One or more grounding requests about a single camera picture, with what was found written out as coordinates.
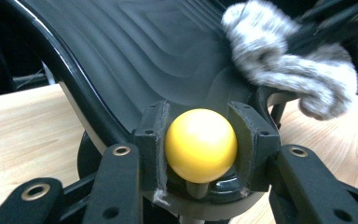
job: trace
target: wooden table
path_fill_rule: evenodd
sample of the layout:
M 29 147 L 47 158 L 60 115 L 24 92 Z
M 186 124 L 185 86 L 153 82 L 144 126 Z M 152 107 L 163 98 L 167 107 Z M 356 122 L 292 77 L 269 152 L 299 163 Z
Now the wooden table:
M 68 186 L 78 180 L 76 153 L 83 127 L 60 86 L 0 96 L 0 204 L 19 184 L 55 177 Z M 289 103 L 283 118 L 283 144 L 314 150 L 339 179 L 358 188 L 358 98 L 339 119 L 320 122 Z M 273 223 L 266 194 L 231 223 Z

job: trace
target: wavy ridged texture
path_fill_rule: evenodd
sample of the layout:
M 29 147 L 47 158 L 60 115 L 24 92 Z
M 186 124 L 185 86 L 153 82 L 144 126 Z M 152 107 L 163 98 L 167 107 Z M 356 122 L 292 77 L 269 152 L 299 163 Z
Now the wavy ridged texture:
M 208 1 L 25 2 L 59 34 L 129 131 L 162 99 L 225 115 L 227 102 L 250 95 L 231 61 L 223 12 Z

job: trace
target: gray knitted fabric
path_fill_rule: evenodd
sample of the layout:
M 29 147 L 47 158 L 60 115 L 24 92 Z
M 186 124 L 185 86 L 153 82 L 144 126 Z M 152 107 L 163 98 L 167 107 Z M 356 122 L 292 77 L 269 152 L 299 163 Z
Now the gray knitted fabric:
M 297 92 L 300 110 L 319 120 L 336 118 L 350 108 L 357 74 L 339 44 L 321 46 L 305 57 L 286 54 L 285 38 L 300 25 L 261 0 L 229 7 L 222 24 L 232 59 L 250 82 Z

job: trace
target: metal ring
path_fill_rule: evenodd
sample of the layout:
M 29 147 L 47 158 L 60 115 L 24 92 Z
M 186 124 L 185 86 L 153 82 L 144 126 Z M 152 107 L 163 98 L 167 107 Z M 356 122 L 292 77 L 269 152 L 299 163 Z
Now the metal ring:
M 24 201 L 34 201 L 45 196 L 50 190 L 49 184 L 35 184 L 28 187 L 21 195 Z
M 290 152 L 298 157 L 308 157 L 308 152 L 304 149 L 298 148 L 298 147 L 292 147 L 289 149 Z
M 113 149 L 113 155 L 115 156 L 125 156 L 127 154 L 129 154 L 131 151 L 131 149 L 129 147 L 116 147 L 115 149 Z

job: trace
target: black plastic bracket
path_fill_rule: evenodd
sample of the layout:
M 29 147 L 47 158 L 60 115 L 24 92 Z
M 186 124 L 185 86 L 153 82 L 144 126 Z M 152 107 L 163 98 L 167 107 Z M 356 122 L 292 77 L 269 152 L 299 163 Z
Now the black plastic bracket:
M 239 102 L 229 104 L 228 121 L 237 135 L 235 169 L 240 187 L 248 191 L 268 191 L 269 182 L 264 173 L 268 158 L 279 151 L 279 133 L 252 107 Z
M 358 202 L 311 150 L 283 146 L 268 168 L 278 224 L 358 223 Z
M 17 187 L 0 206 L 0 224 L 58 223 L 63 209 L 59 180 L 37 178 Z
M 139 151 L 132 144 L 103 154 L 82 223 L 143 223 Z
M 132 141 L 141 155 L 142 183 L 144 191 L 165 188 L 167 162 L 164 153 L 164 137 L 169 125 L 171 105 L 159 101 L 149 106 L 142 116 L 140 125 L 132 133 Z

